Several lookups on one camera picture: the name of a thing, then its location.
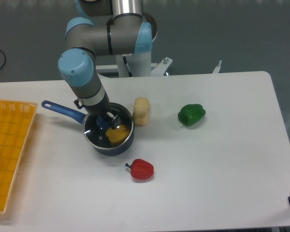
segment blue pan handle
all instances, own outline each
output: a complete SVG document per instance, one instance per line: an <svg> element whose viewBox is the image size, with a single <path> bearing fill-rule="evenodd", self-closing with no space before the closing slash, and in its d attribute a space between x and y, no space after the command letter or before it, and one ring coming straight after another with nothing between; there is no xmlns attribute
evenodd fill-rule
<svg viewBox="0 0 290 232"><path fill-rule="evenodd" d="M83 114L79 111L70 109L70 108L65 107L63 105L53 103L51 101L43 101L42 107L45 109L49 109L49 110L55 111L57 113L69 116L69 117L73 118L74 120L76 120L77 122L79 122L80 124L83 124L85 116L86 116L85 114Z"/></svg>

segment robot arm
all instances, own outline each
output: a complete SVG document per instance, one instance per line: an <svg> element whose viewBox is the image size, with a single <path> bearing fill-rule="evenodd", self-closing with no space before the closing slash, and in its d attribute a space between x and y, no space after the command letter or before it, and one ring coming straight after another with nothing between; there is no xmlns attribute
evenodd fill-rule
<svg viewBox="0 0 290 232"><path fill-rule="evenodd" d="M75 3L86 15L94 15L96 9L100 9L99 15L113 14L114 24L95 27L89 19L72 19L65 36L67 51L60 57L58 68L77 96L74 103L78 108L109 117L109 98L95 70L96 57L151 51L151 25L143 22L142 0L75 0Z"/></svg>

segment yellow plastic tray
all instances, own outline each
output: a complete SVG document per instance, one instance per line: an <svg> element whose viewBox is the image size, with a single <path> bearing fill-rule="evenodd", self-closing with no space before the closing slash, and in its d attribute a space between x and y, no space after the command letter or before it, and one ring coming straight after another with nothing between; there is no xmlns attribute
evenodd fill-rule
<svg viewBox="0 0 290 232"><path fill-rule="evenodd" d="M0 100L0 214L5 213L37 105Z"/></svg>

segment blue saucepan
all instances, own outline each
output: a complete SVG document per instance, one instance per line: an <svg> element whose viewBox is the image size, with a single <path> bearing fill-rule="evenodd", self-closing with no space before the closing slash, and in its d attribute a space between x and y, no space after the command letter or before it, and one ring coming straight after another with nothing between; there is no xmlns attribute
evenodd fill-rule
<svg viewBox="0 0 290 232"><path fill-rule="evenodd" d="M132 144L134 138L134 123L133 118L129 110L124 106L110 102L113 115L119 115L121 123L128 125L131 128L129 136L119 145L112 146L108 138L105 136L107 130L106 127L101 127L101 124L97 124L98 115L83 114L79 111L70 109L63 105L53 103L51 101L43 101L42 107L48 110L55 111L57 113L69 116L75 121L83 124L83 133L90 144L101 154L107 156L116 156L126 151Z"/></svg>

